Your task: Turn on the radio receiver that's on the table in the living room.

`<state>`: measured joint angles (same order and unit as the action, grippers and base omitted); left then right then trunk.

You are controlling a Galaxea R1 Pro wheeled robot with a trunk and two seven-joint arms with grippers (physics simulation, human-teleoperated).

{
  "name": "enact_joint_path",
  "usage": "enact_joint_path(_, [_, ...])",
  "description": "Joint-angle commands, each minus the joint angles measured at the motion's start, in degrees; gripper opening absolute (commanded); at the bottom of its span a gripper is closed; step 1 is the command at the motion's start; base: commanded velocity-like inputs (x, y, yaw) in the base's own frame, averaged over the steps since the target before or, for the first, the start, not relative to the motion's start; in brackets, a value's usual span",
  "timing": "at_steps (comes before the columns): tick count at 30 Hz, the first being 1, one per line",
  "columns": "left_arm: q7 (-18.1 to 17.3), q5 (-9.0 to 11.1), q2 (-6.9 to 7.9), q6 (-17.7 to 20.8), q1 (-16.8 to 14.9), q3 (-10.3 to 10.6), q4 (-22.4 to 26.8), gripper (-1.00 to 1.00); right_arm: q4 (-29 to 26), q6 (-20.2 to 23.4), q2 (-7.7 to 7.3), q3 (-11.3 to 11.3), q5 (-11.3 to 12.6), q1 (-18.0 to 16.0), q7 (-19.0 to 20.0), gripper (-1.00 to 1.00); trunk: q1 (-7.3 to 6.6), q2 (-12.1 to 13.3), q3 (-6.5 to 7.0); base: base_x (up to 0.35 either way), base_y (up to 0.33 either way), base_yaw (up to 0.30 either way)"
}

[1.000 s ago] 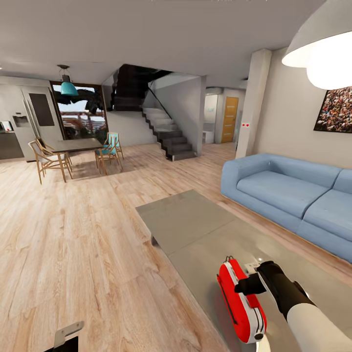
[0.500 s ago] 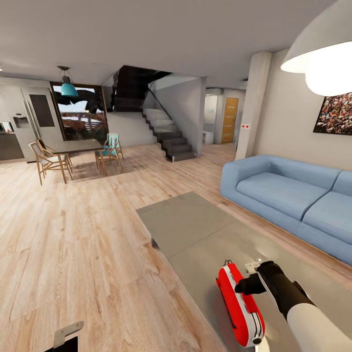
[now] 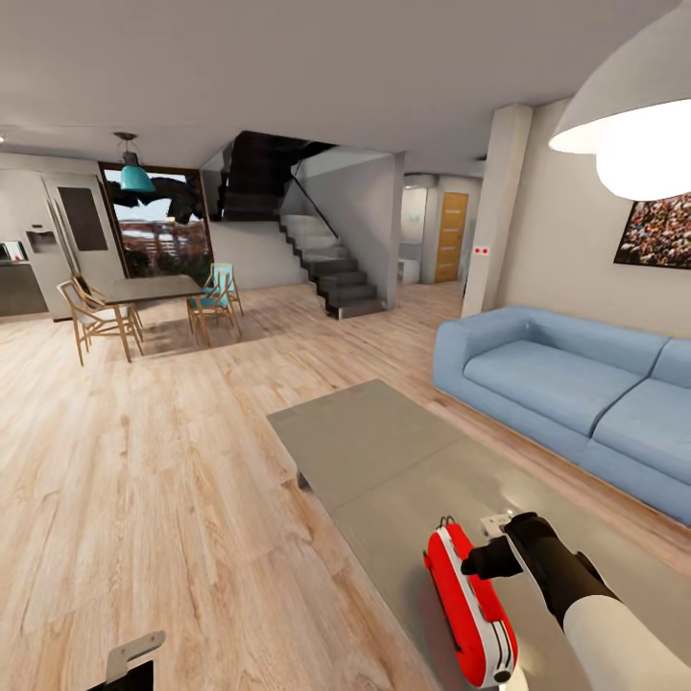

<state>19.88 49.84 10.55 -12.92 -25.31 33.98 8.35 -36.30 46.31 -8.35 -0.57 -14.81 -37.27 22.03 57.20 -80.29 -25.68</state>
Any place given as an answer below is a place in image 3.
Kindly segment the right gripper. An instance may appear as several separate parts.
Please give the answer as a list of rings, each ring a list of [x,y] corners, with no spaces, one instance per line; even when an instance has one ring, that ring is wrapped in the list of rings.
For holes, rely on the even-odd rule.
[[[468,558],[464,559],[461,570],[462,575],[478,575],[481,580],[496,577],[510,577],[520,573],[520,570],[513,570],[505,564],[501,553],[499,553],[500,536],[488,546],[482,548],[472,548]]]

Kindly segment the radio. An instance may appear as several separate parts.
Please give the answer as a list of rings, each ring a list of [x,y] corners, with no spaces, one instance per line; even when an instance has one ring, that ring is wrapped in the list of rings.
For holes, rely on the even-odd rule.
[[[462,575],[473,545],[454,520],[439,525],[423,559],[465,677],[477,688],[507,684],[517,662],[517,640],[489,579]]]

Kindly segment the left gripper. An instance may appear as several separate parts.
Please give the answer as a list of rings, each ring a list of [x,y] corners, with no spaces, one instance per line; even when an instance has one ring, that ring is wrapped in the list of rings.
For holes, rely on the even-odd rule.
[[[133,667],[121,679],[110,684],[97,684],[88,691],[154,691],[154,662],[151,660]]]

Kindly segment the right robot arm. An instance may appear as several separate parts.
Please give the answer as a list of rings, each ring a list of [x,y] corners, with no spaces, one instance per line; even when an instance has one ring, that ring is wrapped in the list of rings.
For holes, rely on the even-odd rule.
[[[691,668],[605,584],[582,552],[573,554],[536,512],[481,518],[487,546],[472,548],[462,575],[481,580],[521,572],[555,615],[594,691],[691,691]]]

